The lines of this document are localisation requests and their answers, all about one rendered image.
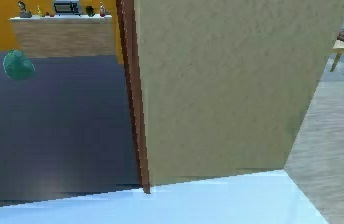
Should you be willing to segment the wooden kitchen counter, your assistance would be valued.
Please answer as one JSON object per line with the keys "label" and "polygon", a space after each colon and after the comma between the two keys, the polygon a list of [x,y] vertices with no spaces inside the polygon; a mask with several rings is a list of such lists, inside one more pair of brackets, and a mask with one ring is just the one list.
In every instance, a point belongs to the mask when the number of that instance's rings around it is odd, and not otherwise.
{"label": "wooden kitchen counter", "polygon": [[10,18],[20,49],[29,58],[115,55],[111,16]]}

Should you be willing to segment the silver microwave oven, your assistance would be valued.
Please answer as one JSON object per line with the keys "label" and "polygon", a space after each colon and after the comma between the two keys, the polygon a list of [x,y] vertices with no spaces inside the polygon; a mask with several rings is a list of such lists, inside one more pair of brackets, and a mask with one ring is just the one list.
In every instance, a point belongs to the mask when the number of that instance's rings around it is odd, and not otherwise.
{"label": "silver microwave oven", "polygon": [[54,0],[53,8],[56,15],[80,15],[79,0]]}

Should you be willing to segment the green crumpled cloth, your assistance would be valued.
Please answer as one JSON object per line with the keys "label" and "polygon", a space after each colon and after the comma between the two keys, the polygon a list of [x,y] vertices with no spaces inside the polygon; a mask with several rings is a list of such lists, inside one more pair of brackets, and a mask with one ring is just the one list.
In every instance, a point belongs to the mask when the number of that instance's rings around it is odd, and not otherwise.
{"label": "green crumpled cloth", "polygon": [[25,80],[35,74],[35,67],[20,50],[10,50],[3,59],[6,76],[12,80]]}

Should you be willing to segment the grey statuette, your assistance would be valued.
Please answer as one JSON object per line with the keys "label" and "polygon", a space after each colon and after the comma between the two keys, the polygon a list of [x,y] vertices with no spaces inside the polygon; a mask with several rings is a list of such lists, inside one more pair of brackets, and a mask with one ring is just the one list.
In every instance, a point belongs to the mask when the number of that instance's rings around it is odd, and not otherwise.
{"label": "grey statuette", "polygon": [[32,17],[32,13],[26,9],[26,5],[23,1],[18,1],[17,4],[18,4],[18,7],[20,8],[20,12],[19,12],[20,18],[31,18]]}

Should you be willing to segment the brown door frame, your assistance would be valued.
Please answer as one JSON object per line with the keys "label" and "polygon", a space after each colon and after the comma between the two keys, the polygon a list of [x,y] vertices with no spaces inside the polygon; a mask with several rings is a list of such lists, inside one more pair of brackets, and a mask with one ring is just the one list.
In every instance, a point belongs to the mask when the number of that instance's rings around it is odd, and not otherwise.
{"label": "brown door frame", "polygon": [[116,7],[139,181],[143,192],[150,194],[134,0],[116,0]]}

